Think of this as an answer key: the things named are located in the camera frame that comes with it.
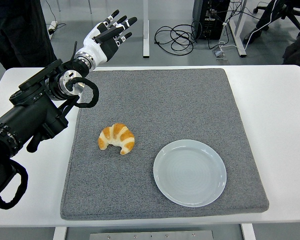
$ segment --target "robot finger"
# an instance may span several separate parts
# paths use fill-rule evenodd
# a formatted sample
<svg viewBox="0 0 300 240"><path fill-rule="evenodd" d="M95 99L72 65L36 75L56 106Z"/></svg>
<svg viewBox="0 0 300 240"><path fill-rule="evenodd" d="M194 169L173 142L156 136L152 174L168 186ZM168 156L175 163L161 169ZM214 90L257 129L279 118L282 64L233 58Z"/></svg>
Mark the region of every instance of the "robot finger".
<svg viewBox="0 0 300 240"><path fill-rule="evenodd" d="M123 17L121 17L118 21L116 21L115 23L113 23L113 24L111 24L111 25L109 25L109 29L110 28L113 28L113 27L115 27L115 26L117 26L118 24L121 24L123 21L125 21L125 20L127 20L127 16L126 15L124 15Z"/></svg>
<svg viewBox="0 0 300 240"><path fill-rule="evenodd" d="M108 16L104 21L103 24L108 27L109 24L114 20L114 18L119 14L119 10L115 10L110 16Z"/></svg>
<svg viewBox="0 0 300 240"><path fill-rule="evenodd" d="M108 30L102 32L101 34L95 36L93 39L96 43L102 44L103 42L121 35L126 29L128 29L132 24L137 21L136 17L132 17L123 23L118 24L115 27L111 27Z"/></svg>
<svg viewBox="0 0 300 240"><path fill-rule="evenodd" d="M123 37L120 37L117 41L115 41L116 45L119 47L124 41L132 36L132 32L128 32Z"/></svg>

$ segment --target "white robotic hand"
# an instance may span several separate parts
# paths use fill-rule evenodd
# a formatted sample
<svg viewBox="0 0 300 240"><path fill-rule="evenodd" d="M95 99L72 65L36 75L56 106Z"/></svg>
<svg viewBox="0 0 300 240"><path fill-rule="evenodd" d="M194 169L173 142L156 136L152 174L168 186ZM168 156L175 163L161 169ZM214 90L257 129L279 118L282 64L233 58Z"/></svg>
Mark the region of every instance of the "white robotic hand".
<svg viewBox="0 0 300 240"><path fill-rule="evenodd" d="M127 20L127 16L123 16L110 25L118 14L119 10L116 10L103 22L98 23L85 37L83 48L74 55L75 59L82 60L88 66L90 72L95 70L99 64L109 61L119 46L132 35L129 32L121 36L126 29L137 21L137 18L132 17Z"/></svg>

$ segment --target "croissant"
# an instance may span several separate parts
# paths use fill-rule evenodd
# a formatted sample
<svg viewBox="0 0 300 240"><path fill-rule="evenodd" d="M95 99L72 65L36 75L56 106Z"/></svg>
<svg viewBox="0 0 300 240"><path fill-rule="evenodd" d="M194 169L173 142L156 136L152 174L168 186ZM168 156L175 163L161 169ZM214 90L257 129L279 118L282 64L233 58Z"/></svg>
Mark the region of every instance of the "croissant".
<svg viewBox="0 0 300 240"><path fill-rule="evenodd" d="M135 145L135 136L123 123L115 123L105 127L98 138L98 145L101 150L105 150L111 144L121 147L120 154L129 153Z"/></svg>

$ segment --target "plate rim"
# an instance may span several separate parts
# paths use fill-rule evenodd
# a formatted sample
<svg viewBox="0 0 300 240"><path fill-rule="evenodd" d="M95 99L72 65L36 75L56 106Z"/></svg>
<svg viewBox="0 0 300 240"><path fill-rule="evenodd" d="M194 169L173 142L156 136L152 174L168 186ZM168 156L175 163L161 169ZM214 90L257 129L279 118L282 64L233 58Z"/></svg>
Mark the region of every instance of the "plate rim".
<svg viewBox="0 0 300 240"><path fill-rule="evenodd" d="M161 152L168 148L169 146L173 145L173 144L176 144L176 143L182 143L182 142L196 142L197 144L200 144L200 145L203 145L205 147L207 147L210 151L213 151L217 156L217 160L220 160L221 163L222 163L222 170L224 170L224 177L225 177L225 180L224 180L224 185L223 185L223 188L222 188L222 191L220 192L220 194L218 196L216 196L213 200L209 201L209 202L205 202L204 204L202 204L202 202L200 203L191 203L191 204L186 204L184 202L181 202L181 201L178 201L177 199L171 197L166 191L164 191L162 189L162 187L160 187L160 184L158 184L159 182L159 179L157 179L156 177L156 174L155 174L155 171L156 171L156 162L158 164L158 161L159 161L159 156L161 154ZM226 184L227 184L227 169L226 169L226 166L225 166L225 163L224 161L222 160L222 158L220 157L220 155L212 148L210 147L209 145L201 142L201 141L197 141L197 140L193 140L193 139L180 139L180 140L176 140L176 141L172 141L170 143L168 143L167 145L165 145L156 155L155 159L154 159L154 162L153 162L153 178L154 178L154 181L155 181L155 184L156 186L158 187L158 189L160 190L160 192L166 197L168 198L170 201L178 204L178 205L181 205L181 206L184 206L184 207L190 207L190 208L198 208L198 207L204 207L204 206L207 206L211 203L213 203L215 200L217 200L221 194L224 192L225 190L225 187L226 187Z"/></svg>

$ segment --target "power strip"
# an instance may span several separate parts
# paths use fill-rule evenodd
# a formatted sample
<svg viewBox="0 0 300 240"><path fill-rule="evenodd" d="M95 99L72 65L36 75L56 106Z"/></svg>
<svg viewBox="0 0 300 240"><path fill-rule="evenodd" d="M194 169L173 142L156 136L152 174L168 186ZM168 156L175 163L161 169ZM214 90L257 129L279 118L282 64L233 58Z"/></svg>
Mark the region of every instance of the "power strip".
<svg viewBox="0 0 300 240"><path fill-rule="evenodd" d="M52 39L52 36L55 33L57 25L58 25L57 21L52 21L51 24L50 24L50 26L49 26L48 35L49 35L50 40Z"/></svg>

